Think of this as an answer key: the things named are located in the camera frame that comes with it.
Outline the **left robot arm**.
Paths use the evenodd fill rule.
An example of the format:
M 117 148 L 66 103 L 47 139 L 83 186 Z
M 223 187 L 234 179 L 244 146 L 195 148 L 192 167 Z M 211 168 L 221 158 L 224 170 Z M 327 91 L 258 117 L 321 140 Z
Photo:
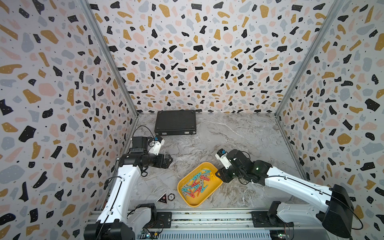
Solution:
M 132 137 L 132 147 L 119 158 L 118 173 L 108 201 L 94 224 L 85 227 L 86 240 L 134 240 L 137 234 L 157 222 L 154 204 L 141 204 L 129 210 L 139 177 L 149 167 L 167 169 L 173 162 L 169 154 L 160 154 L 162 137 Z

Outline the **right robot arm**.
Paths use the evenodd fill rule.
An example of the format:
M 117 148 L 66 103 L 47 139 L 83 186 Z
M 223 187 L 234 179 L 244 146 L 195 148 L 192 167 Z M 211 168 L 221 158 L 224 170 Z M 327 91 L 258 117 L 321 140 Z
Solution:
M 273 201 L 267 211 L 267 220 L 272 227 L 295 223 L 322 226 L 329 233 L 340 238 L 352 236 L 354 207 L 346 189 L 340 185 L 322 186 L 295 177 L 262 160 L 251 161 L 239 150 L 230 152 L 220 149 L 215 157 L 223 164 L 216 176 L 224 183 L 243 179 L 286 192 L 304 201 L 291 205 Z

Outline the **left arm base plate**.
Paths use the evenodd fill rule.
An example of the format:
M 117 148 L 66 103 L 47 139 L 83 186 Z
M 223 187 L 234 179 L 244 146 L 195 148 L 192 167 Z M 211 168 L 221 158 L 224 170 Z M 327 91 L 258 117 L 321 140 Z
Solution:
M 150 221 L 144 225 L 147 229 L 170 229 L 172 212 L 150 212 Z

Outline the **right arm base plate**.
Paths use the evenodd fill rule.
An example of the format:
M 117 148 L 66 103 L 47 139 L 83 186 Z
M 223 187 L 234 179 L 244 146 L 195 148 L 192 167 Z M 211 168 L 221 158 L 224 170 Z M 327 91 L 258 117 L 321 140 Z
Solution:
M 269 214 L 268 211 L 252 211 L 251 219 L 254 228 L 283 228 L 294 226 L 293 222 L 283 222 L 277 215 Z

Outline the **yellow plastic storage tray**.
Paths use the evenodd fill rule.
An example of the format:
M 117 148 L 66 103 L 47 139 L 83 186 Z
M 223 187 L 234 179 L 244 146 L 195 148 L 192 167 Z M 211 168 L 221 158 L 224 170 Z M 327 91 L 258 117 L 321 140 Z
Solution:
M 177 190 L 189 207 L 199 207 L 223 184 L 215 175 L 217 171 L 213 164 L 205 162 L 179 181 Z

